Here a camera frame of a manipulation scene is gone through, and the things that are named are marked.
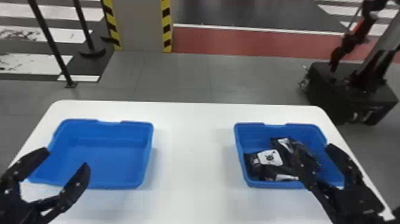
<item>white floor stripe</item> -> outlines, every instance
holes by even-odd
[[[340,23],[342,23],[345,27],[349,26],[349,22],[341,21]],[[353,25],[351,26],[351,30],[354,29],[354,27],[356,25],[357,25],[357,23],[353,23]],[[374,24],[374,25],[372,25],[369,35],[381,36],[385,32],[385,30],[388,28],[388,26],[389,26],[388,24]]]
[[[40,5],[45,19],[79,20],[74,7]],[[100,21],[104,13],[101,8],[82,8],[86,21]],[[0,17],[35,18],[28,4],[0,2]]]
[[[357,7],[344,7],[334,5],[318,5],[322,10],[333,15],[350,15],[353,16],[357,11]],[[381,18],[394,18],[398,10],[381,10],[378,16]]]
[[[62,59],[68,64],[72,56],[62,55]],[[10,53],[0,55],[0,73],[59,75],[61,70],[53,55]]]
[[[319,0],[324,2],[350,2],[350,3],[362,3],[363,0]],[[396,5],[393,1],[388,1],[388,5]]]
[[[310,34],[310,35],[334,35],[334,36],[343,35],[343,33],[339,33],[339,32],[267,29],[267,28],[251,28],[251,27],[237,27],[237,26],[212,26],[212,25],[195,25],[195,24],[181,24],[181,23],[174,23],[174,27],[197,28],[197,29],[216,29],[216,30],[240,30],[240,31],[256,31],[256,32],[275,32],[275,33],[300,33],[300,34]]]
[[[49,28],[54,41],[59,43],[83,43],[86,38],[83,30]],[[47,42],[39,27],[0,26],[1,39],[16,39],[21,41]]]
[[[75,76],[71,75],[72,81],[75,82],[97,82],[100,79],[100,76]],[[65,81],[65,77],[60,75],[57,81]]]

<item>gray floor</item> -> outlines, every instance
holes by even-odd
[[[64,83],[0,80],[0,172],[46,109],[60,99],[308,104],[297,88],[302,65],[315,60],[223,55],[116,52],[101,81]],[[400,66],[387,79],[400,96]],[[339,127],[392,208],[400,204],[400,107],[375,127]]]

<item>red floor stripe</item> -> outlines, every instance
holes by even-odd
[[[247,56],[274,56],[329,59],[333,49],[340,45],[341,36],[307,35],[297,33],[255,32],[174,28],[174,52],[194,54],[224,54]],[[358,45],[346,60],[363,60],[377,38]],[[400,55],[395,57],[400,63]]]

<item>object in tray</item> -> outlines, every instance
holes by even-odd
[[[245,154],[246,166],[250,176],[259,181],[298,181],[299,170],[295,163],[299,158],[311,173],[320,170],[321,165],[308,151],[307,147],[290,138],[271,138],[274,148]]]

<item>yellow and black striped post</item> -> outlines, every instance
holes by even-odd
[[[162,51],[172,52],[172,16],[171,0],[161,0]]]
[[[107,21],[108,31],[110,33],[111,42],[114,43],[116,51],[122,50],[120,34],[118,32],[117,20],[115,19],[113,0],[101,0],[105,19]]]

